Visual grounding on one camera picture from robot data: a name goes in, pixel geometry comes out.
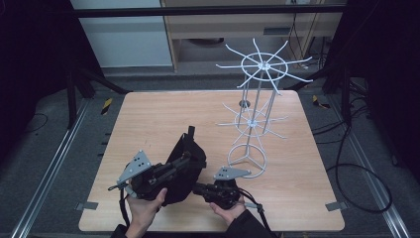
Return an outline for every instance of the person's left hand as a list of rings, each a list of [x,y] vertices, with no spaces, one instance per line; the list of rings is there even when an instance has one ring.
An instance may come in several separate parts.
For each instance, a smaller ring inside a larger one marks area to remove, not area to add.
[[[163,188],[153,201],[132,198],[130,196],[127,197],[132,213],[132,221],[126,232],[128,238],[139,238],[146,233],[152,225],[158,210],[161,208],[166,193],[167,188]]]

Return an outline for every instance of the person's right hand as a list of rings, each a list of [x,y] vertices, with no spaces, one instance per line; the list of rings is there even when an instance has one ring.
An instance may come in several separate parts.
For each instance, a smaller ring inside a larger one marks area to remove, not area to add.
[[[218,214],[225,220],[228,226],[231,225],[232,221],[238,218],[246,209],[244,197],[241,195],[238,202],[232,206],[229,210],[224,210],[216,203],[211,202],[210,207],[213,209],[214,213]]]

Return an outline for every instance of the light wood surface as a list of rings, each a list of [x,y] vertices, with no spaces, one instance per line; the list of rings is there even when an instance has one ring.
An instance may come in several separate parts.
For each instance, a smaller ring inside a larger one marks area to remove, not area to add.
[[[250,91],[253,104],[255,95]],[[259,108],[270,96],[271,91],[262,91]],[[217,125],[233,122],[235,118],[223,103],[238,110],[241,98],[242,91],[127,94],[88,198],[98,202],[98,207],[83,211],[79,228],[112,231],[117,224],[124,224],[118,204],[119,191],[108,191],[108,187],[115,184],[138,150],[144,150],[153,164],[164,163],[190,125],[195,126],[195,142],[207,156],[207,168],[198,181],[213,183],[213,176],[222,166],[227,166],[227,155],[240,136],[235,126]],[[279,117],[286,118],[271,122],[269,129],[287,138],[265,134],[262,145],[267,156],[266,171],[257,178],[237,178],[238,185],[263,205],[274,231],[343,229],[341,211],[329,212],[325,207],[336,198],[296,92],[282,91],[281,96],[275,97],[270,118]],[[237,144],[245,142],[241,138]],[[259,144],[256,139],[251,143]],[[256,172],[251,165],[247,169]],[[254,209],[251,211],[260,218]],[[201,196],[190,193],[184,201],[161,209],[150,231],[206,232],[226,228]]]

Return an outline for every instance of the hand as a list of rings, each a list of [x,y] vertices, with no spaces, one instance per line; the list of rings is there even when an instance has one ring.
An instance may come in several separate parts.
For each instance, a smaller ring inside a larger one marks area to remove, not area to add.
[[[142,237],[148,228],[152,225],[158,209],[164,202],[167,193],[167,188],[163,188],[153,201],[127,197],[132,212],[132,221],[129,229],[126,232],[128,238]]]
[[[232,221],[234,221],[238,216],[244,212],[245,209],[245,201],[244,197],[241,195],[238,202],[232,206],[229,210],[224,210],[220,206],[218,206],[216,203],[211,202],[210,207],[213,209],[214,213],[220,215],[223,220],[225,220],[226,224],[228,226],[231,225]]]

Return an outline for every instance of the gray tape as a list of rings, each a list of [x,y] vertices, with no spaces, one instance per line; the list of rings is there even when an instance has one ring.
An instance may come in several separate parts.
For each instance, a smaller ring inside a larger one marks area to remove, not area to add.
[[[84,210],[84,209],[96,210],[96,207],[98,207],[98,202],[91,202],[91,201],[86,201],[85,203],[78,202],[76,206],[74,207],[74,210]]]
[[[328,204],[325,204],[325,206],[327,207],[328,211],[333,211],[333,210],[345,210],[347,208],[349,208],[349,206],[344,202],[331,202]]]

